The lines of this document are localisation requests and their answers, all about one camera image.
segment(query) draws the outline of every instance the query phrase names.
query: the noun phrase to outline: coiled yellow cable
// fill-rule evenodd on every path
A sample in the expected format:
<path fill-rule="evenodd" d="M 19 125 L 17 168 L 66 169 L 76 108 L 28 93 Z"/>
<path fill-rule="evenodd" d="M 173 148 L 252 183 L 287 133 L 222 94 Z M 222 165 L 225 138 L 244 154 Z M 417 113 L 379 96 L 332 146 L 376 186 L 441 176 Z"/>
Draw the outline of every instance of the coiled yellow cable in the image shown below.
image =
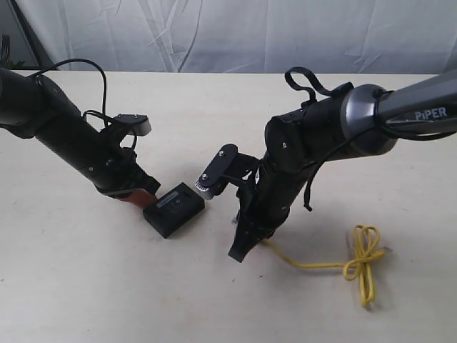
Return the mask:
<path fill-rule="evenodd" d="M 300 263 L 284 255 L 273 243 L 264 239 L 262 242 L 271 248 L 280 258 L 297 268 L 343 268 L 343 277 L 348 281 L 358 278 L 360 296 L 363 307 L 368 307 L 376 297 L 373 272 L 370 263 L 382 259 L 386 255 L 385 249 L 377 249 L 381 233 L 376 227 L 357 225 L 353 229 L 354 259 L 347 263 Z"/>

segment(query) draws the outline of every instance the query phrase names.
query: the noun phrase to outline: white tabletop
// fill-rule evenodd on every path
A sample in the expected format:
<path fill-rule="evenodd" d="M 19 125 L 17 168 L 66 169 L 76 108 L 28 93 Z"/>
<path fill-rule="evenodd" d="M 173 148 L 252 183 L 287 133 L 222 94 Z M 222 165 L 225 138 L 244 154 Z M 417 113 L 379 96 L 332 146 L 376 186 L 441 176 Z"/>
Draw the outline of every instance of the white tabletop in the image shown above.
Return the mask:
<path fill-rule="evenodd" d="M 52 72 L 99 109 L 95 72 Z M 323 75 L 387 89 L 428 76 Z M 147 114 L 139 164 L 162 187 L 194 183 L 229 142 L 262 156 L 270 117 L 305 94 L 282 75 L 108 73 L 110 115 Z M 393 253 L 375 266 L 377 305 L 338 273 L 296 270 L 266 247 L 227 256 L 234 187 L 170 239 L 103 197 L 37 140 L 0 133 L 0 342 L 454 342 L 457 138 L 400 141 L 385 156 L 326 164 L 273 242 L 303 262 L 344 262 L 345 234 L 376 225 Z"/>

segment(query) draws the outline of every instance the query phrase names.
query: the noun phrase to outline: battery pack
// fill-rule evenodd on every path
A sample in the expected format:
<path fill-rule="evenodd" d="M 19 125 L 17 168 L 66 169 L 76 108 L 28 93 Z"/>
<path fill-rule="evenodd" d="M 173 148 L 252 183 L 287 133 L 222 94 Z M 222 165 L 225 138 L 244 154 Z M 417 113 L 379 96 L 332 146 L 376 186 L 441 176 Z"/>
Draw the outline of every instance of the battery pack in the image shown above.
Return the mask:
<path fill-rule="evenodd" d="M 146 221 L 167 238 L 205 208 L 205 201 L 181 183 L 143 210 Z"/>

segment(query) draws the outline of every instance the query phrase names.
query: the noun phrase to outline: black battery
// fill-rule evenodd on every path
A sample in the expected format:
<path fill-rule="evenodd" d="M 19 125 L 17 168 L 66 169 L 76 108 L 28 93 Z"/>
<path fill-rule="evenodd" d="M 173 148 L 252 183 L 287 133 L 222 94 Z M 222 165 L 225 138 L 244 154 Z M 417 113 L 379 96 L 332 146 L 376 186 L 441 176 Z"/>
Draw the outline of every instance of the black battery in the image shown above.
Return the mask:
<path fill-rule="evenodd" d="M 146 221 L 167 238 L 205 208 L 205 201 L 181 183 L 143 210 Z"/>

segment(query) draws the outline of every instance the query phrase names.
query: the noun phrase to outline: white curtain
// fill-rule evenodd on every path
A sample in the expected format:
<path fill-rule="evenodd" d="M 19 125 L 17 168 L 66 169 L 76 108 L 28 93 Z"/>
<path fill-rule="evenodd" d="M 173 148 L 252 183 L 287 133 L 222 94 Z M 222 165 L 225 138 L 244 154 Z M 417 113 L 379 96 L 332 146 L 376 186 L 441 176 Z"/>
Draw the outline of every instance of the white curtain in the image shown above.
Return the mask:
<path fill-rule="evenodd" d="M 16 1 L 54 61 L 93 59 L 106 70 L 437 74 L 457 67 L 456 0 Z"/>

